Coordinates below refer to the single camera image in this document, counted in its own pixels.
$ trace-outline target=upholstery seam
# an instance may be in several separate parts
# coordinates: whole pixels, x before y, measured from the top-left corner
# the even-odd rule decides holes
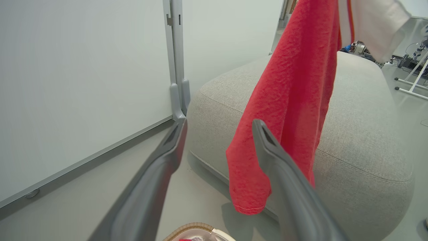
[[[343,162],[343,161],[341,161],[341,160],[338,160],[337,158],[332,157],[332,156],[330,156],[330,155],[328,155],[328,154],[326,154],[326,153],[320,152],[320,154],[321,154],[321,155],[324,155],[324,156],[326,156],[327,158],[329,158],[329,159],[331,159],[331,160],[334,160],[334,161],[336,161],[337,163],[342,164],[342,165],[344,165],[344,166],[346,166],[346,167],[354,168],[356,172],[359,172],[359,173],[363,174],[364,176],[367,176],[367,177],[369,177],[369,178],[375,179],[375,180],[377,180],[377,181],[381,181],[381,182],[385,182],[385,183],[389,183],[389,184],[394,184],[394,185],[406,185],[407,183],[410,183],[410,178],[409,178],[409,180],[406,180],[406,181],[393,181],[393,180],[390,180],[390,181],[384,181],[384,180],[383,180],[384,178],[380,178],[380,177],[374,176],[373,174],[370,174],[370,173],[365,173],[365,172],[363,172],[361,169],[356,168],[355,166],[350,165],[350,164],[348,164],[348,163],[346,163],[346,162]]]
[[[243,112],[241,112],[241,111],[239,111],[239,110],[237,110],[237,109],[233,109],[232,107],[229,107],[229,106],[227,106],[227,105],[225,105],[225,104],[222,104],[222,103],[220,103],[220,102],[218,102],[218,101],[216,101],[216,100],[211,99],[210,97],[208,97],[208,96],[204,95],[204,94],[202,93],[202,91],[199,91],[199,93],[200,93],[201,95],[205,96],[205,98],[207,98],[207,99],[209,99],[209,100],[211,100],[211,101],[213,101],[213,102],[215,102],[215,103],[217,103],[217,104],[219,104],[219,105],[223,105],[224,107],[227,107],[227,108],[229,108],[229,109],[231,109],[231,110],[234,110],[234,111],[237,111],[237,112],[239,112],[239,113],[241,113],[241,114],[244,114]]]
[[[330,155],[330,156],[332,156],[332,157],[334,157],[334,158],[337,158],[337,159],[339,159],[339,160],[341,160],[341,161],[343,161],[343,162],[345,162],[345,163],[348,163],[349,165],[352,165],[352,166],[354,166],[354,167],[356,167],[356,168],[358,168],[358,169],[360,169],[360,170],[362,170],[362,171],[365,171],[365,172],[370,173],[370,174],[372,174],[372,175],[377,175],[377,176],[379,176],[379,177],[381,177],[381,178],[383,178],[383,179],[386,179],[386,180],[390,180],[390,181],[407,181],[407,180],[409,180],[409,179],[411,178],[412,173],[413,173],[413,171],[411,171],[411,172],[410,172],[410,175],[409,175],[408,177],[406,177],[406,178],[397,178],[397,179],[396,179],[396,178],[389,178],[389,177],[384,176],[384,175],[381,175],[381,174],[379,174],[379,173],[376,173],[376,172],[372,172],[372,171],[370,171],[370,170],[367,170],[367,169],[363,168],[362,166],[359,166],[359,165],[357,165],[357,164],[355,164],[355,163],[353,163],[353,162],[351,162],[351,161],[349,161],[349,160],[342,159],[342,158],[340,158],[340,157],[338,157],[338,156],[334,155],[334,154],[333,154],[333,153],[331,153],[331,152],[328,152],[327,150],[325,150],[325,149],[323,149],[323,148],[321,148],[321,147],[318,147],[317,149],[318,149],[320,152],[323,152],[323,153],[328,154],[328,155]]]

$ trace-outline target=red cloth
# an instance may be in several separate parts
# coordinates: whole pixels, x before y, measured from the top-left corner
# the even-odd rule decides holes
[[[312,166],[333,91],[340,49],[337,0],[299,0],[257,83],[226,151],[230,195],[243,214],[263,210],[271,193],[253,142],[253,119],[262,119],[314,183]]]

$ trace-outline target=white cloth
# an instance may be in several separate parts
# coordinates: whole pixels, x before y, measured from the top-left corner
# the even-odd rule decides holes
[[[404,38],[399,30],[410,13],[397,0],[338,1],[342,47],[359,40],[377,61],[388,61]]]

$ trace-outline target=fabric ottoman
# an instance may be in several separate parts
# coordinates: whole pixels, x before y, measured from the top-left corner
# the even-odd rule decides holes
[[[316,191],[351,240],[379,241],[407,211],[413,165],[404,157],[395,104],[380,68],[351,54],[338,52],[337,57],[333,96],[315,155]],[[226,148],[269,59],[218,76],[190,102],[189,150],[226,183]],[[266,209],[275,214],[271,200]]]

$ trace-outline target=white stand leg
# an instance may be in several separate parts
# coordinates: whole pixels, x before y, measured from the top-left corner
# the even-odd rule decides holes
[[[401,92],[404,92],[404,93],[407,93],[407,94],[410,94],[410,95],[413,95],[413,96],[416,96],[416,97],[419,97],[419,98],[422,98],[422,99],[426,99],[426,100],[428,100],[428,97],[423,96],[423,95],[420,95],[420,94],[416,94],[416,93],[414,93],[414,92],[413,92],[413,90],[415,89],[415,87],[416,87],[416,86],[417,86],[417,87],[419,87],[419,88],[427,89],[425,86],[423,86],[423,85],[419,85],[419,84],[418,84],[418,81],[419,81],[419,79],[422,77],[422,74],[423,74],[423,72],[425,71],[425,69],[426,69],[426,67],[427,67],[427,65],[428,65],[428,61],[426,61],[426,62],[425,62],[424,66],[422,67],[421,71],[420,71],[420,72],[419,72],[419,74],[418,74],[418,77],[416,77],[415,82],[414,82],[414,83],[412,83],[412,82],[409,82],[409,81],[408,81],[408,80],[409,80],[409,78],[410,78],[410,76],[411,76],[411,75],[413,75],[413,73],[414,73],[414,72],[416,71],[416,69],[419,67],[419,65],[421,64],[421,62],[422,62],[422,61],[423,61],[427,56],[428,56],[428,51],[425,53],[424,57],[419,61],[419,63],[415,66],[415,68],[412,70],[412,72],[410,72],[410,74],[409,74],[405,79],[395,78],[395,80],[397,80],[397,81],[400,81],[400,82],[403,82],[403,83],[406,83],[406,84],[411,84],[411,85],[412,85],[412,87],[410,88],[410,90],[405,90],[405,89],[401,89],[401,88],[399,88],[399,87],[395,87],[395,89],[396,89],[396,90],[399,90],[399,91],[401,91]]]

